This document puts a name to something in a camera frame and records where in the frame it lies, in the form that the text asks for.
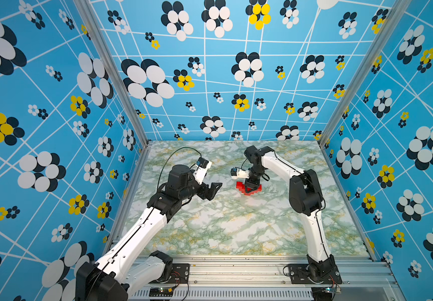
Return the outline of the long red lego brick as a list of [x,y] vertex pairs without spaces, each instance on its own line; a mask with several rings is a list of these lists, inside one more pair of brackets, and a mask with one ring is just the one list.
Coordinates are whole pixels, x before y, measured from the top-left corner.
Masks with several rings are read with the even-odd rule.
[[245,196],[251,196],[253,194],[261,192],[262,186],[261,186],[261,184],[259,184],[258,186],[255,186],[255,185],[247,186],[245,183],[237,181],[236,182],[236,189],[238,189],[239,192],[241,192]]

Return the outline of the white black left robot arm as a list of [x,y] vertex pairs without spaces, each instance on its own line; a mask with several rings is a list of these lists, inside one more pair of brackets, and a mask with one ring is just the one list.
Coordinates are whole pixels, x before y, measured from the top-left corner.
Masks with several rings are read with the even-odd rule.
[[194,169],[177,164],[147,203],[136,224],[106,254],[94,263],[84,263],[77,272],[75,300],[128,300],[153,281],[165,282],[173,259],[153,252],[129,274],[135,260],[153,237],[194,196],[211,201],[221,183],[206,184],[204,178],[212,163],[199,158]]

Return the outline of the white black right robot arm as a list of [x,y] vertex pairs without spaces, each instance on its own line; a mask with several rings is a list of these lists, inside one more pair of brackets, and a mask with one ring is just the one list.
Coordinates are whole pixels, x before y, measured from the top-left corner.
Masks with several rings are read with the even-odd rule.
[[260,180],[269,180],[267,170],[283,179],[289,185],[289,204],[299,214],[307,240],[307,276],[314,283],[322,283],[327,279],[341,283],[338,267],[324,234],[322,211],[326,208],[326,201],[316,172],[292,165],[271,147],[257,148],[251,145],[245,149],[244,155],[252,166],[247,170],[231,170],[232,178],[237,180],[236,188],[247,196],[259,192]]

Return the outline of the left controller board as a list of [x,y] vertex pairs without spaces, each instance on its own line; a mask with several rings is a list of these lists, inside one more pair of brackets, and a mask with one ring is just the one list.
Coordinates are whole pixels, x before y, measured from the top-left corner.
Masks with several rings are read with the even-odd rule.
[[171,299],[174,297],[175,288],[173,287],[151,287],[149,298],[155,299]]

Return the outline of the controller board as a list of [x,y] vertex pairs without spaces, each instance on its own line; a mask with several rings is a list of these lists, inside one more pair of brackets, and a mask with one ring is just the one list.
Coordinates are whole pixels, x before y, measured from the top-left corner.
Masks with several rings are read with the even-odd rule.
[[314,301],[333,301],[338,293],[330,291],[328,288],[312,288]]
[[155,299],[171,299],[174,297],[175,288],[173,287],[151,287],[149,298]]

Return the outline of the right controller board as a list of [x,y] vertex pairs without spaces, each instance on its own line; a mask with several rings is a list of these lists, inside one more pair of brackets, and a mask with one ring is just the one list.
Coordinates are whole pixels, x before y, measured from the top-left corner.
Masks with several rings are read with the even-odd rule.
[[312,288],[314,301],[333,301],[338,293],[330,291],[328,288]]

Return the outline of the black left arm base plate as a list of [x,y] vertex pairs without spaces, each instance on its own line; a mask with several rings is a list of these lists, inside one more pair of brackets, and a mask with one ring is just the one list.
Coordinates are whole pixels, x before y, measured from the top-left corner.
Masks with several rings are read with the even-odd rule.
[[154,280],[150,284],[188,284],[190,268],[188,263],[173,263],[167,280]]

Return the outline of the aluminium left table rail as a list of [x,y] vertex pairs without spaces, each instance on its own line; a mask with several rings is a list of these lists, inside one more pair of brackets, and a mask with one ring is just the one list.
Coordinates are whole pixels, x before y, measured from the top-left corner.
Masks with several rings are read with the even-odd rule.
[[122,204],[118,209],[116,220],[109,234],[108,241],[105,244],[103,253],[108,252],[111,247],[113,247],[117,243],[117,241],[123,236],[126,219],[130,213],[131,206],[134,200],[134,195],[136,194],[139,182],[142,177],[142,173],[144,171],[144,167],[151,152],[151,143],[152,141],[150,141],[146,146],[142,148],[142,152],[139,158],[136,160],[136,163],[134,164],[134,169],[127,185],[126,194],[124,194],[123,196]]

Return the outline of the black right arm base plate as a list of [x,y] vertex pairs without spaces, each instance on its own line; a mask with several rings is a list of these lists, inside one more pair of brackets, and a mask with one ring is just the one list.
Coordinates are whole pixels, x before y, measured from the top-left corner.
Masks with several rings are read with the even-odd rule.
[[341,285],[343,283],[337,267],[319,268],[314,265],[289,264],[282,271],[290,278],[292,284]]

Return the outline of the aluminium right corner post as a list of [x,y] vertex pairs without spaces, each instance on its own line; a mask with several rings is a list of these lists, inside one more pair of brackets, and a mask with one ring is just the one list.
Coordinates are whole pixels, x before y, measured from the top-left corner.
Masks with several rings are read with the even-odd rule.
[[398,23],[404,15],[404,12],[406,12],[411,2],[411,0],[401,0],[394,2],[394,5],[390,9],[390,16],[387,18],[386,24],[383,25],[383,28],[380,30],[379,34],[377,34],[377,37],[372,42],[369,50],[364,56],[363,61],[360,63],[356,73],[350,81],[349,87],[347,88],[343,99],[339,101],[339,104],[335,108],[331,118],[329,119],[329,122],[327,123],[327,126],[323,131],[323,135],[319,140],[319,146],[321,149],[324,149],[325,143],[337,127],[339,119],[341,118],[344,110],[353,100],[353,97],[356,95],[364,79],[367,77],[367,74],[369,73],[373,62],[381,54],[381,51],[392,36]]

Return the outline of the aluminium corner post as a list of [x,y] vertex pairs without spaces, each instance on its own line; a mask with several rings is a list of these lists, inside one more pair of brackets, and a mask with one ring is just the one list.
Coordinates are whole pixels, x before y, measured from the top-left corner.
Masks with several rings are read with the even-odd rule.
[[350,81],[349,87],[347,88],[343,99],[339,101],[339,104],[335,108],[331,118],[329,119],[329,122],[327,123],[327,126],[323,131],[323,135],[319,140],[319,146],[321,149],[324,149],[325,143],[337,127],[339,119],[341,118],[344,110],[353,100],[353,97],[356,95],[364,79],[367,77],[367,74],[369,73],[373,62],[381,54],[381,51],[392,36],[398,23],[404,15],[404,12],[406,12],[411,2],[411,0],[401,0],[394,2],[394,5],[390,9],[390,16],[387,18],[386,24],[383,25],[383,28],[380,30],[379,34],[377,34],[377,37],[372,42],[369,50],[364,56],[363,61],[360,63],[356,73]]
[[136,115],[136,110],[123,84],[123,80],[118,74],[118,68],[115,62],[113,61],[113,58],[110,54],[110,50],[103,38],[103,32],[97,24],[97,19],[95,17],[95,14],[92,12],[92,7],[90,5],[90,2],[83,1],[83,0],[75,0],[74,3],[75,6],[77,7],[80,16],[82,17],[82,21],[84,22],[84,25],[88,28],[90,32],[95,49],[97,50],[97,53],[100,55],[100,59],[102,60],[105,69],[108,72],[108,76],[112,81],[115,91],[118,93],[123,109],[125,110],[129,120],[134,126],[135,132],[142,144],[142,149],[146,149],[149,140],[146,136],[146,133],[144,132],[143,126],[138,120],[138,116]]

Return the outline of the aluminium left corner post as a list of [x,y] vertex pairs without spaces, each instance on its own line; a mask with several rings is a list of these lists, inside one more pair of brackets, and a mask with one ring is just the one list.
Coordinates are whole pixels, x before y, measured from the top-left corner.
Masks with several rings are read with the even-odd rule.
[[118,93],[123,109],[125,110],[129,120],[134,126],[135,132],[142,144],[142,149],[146,149],[149,140],[146,136],[146,133],[144,132],[143,126],[138,120],[138,116],[136,115],[136,110],[123,84],[123,80],[118,74],[118,68],[115,62],[113,61],[113,58],[110,54],[110,50],[103,38],[103,32],[97,24],[97,19],[95,17],[95,14],[92,12],[92,7],[90,5],[90,2],[83,1],[83,0],[75,0],[74,3],[75,6],[77,7],[80,16],[82,17],[82,21],[84,22],[84,25],[88,28],[90,32],[95,49],[97,50],[97,53],[100,55],[100,59],[102,60],[105,69],[108,72],[108,76],[112,81],[115,91]]

